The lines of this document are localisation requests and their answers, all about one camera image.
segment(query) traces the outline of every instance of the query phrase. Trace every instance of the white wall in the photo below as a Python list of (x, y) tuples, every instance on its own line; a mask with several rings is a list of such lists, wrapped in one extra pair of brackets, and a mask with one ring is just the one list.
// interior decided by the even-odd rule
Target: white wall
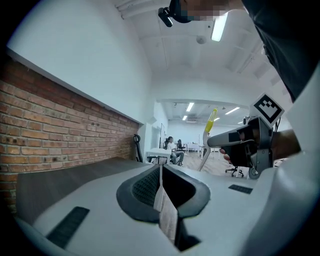
[(154, 104), (154, 117), (156, 121), (152, 124), (151, 149), (159, 147), (161, 124), (164, 125), (165, 132), (167, 133), (168, 131), (168, 118), (160, 102), (155, 102)]
[(231, 73), (226, 68), (203, 67), (197, 70), (177, 66), (166, 72), (154, 73), (151, 92), (159, 101), (205, 100), (239, 106), (249, 106), (262, 93), (267, 93), (285, 110), (292, 106), (287, 96), (274, 93), (271, 87), (263, 85), (257, 78)]
[[(187, 123), (184, 121), (169, 121), (167, 136), (172, 136), (175, 142), (181, 139), (182, 143), (199, 143), (200, 135), (200, 144), (202, 145), (205, 127), (206, 124)], [(210, 136), (222, 134), (237, 127), (239, 126), (220, 126), (214, 124), (210, 131)]]
[(109, 0), (43, 0), (7, 46), (89, 97), (145, 122), (151, 70), (131, 21)]

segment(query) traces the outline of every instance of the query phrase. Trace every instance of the white desk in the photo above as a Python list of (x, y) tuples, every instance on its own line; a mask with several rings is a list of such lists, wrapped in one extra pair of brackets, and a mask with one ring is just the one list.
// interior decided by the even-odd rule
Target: white desk
[(211, 152), (213, 152), (213, 158), (215, 158), (215, 154), (217, 152), (218, 153), (218, 159), (220, 160), (220, 155), (221, 155), (220, 148), (218, 148), (218, 147), (211, 148)]
[(198, 150), (199, 151), (199, 145), (198, 144), (186, 144), (186, 150), (189, 153), (190, 149), (194, 149), (194, 151)]
[(200, 157), (201, 160), (204, 159), (204, 148), (204, 145), (198, 146), (198, 157)]
[(171, 156), (171, 150), (166, 150), (163, 148), (152, 148), (149, 151), (146, 152), (147, 157), (163, 157), (166, 158), (166, 163), (170, 164), (170, 156)]

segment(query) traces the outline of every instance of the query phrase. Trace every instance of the brick wall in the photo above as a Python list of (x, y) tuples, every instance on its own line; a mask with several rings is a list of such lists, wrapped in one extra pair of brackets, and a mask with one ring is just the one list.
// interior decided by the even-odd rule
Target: brick wall
[(0, 197), (14, 212), (18, 173), (131, 159), (138, 126), (8, 58), (0, 72)]

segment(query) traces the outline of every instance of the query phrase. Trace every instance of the black mesh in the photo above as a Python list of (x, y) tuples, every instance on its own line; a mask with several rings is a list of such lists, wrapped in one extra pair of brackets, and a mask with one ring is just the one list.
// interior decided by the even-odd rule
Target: black mesh
[(235, 184), (231, 185), (229, 187), (229, 189), (239, 191), (242, 193), (246, 193), (246, 194), (251, 194), (251, 192), (253, 190), (253, 188), (251, 188), (251, 187), (239, 186), (239, 185), (235, 185)]
[(160, 169), (156, 169), (133, 185), (132, 193), (140, 202), (153, 207), (160, 186)]

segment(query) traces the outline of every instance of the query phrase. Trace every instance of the black vent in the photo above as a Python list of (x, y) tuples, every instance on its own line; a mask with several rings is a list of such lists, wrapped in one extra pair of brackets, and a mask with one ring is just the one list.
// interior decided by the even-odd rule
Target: black vent
[(229, 189), (231, 190), (235, 190), (235, 191), (239, 191), (239, 192), (242, 192), (242, 193), (246, 193), (246, 194), (250, 194), (251, 191), (253, 190), (253, 188), (250, 188), (250, 187), (245, 187), (245, 186), (239, 186), (239, 185), (231, 185), (229, 187)]
[(46, 238), (55, 245), (65, 248), (89, 211), (89, 209), (78, 206), (73, 208)]

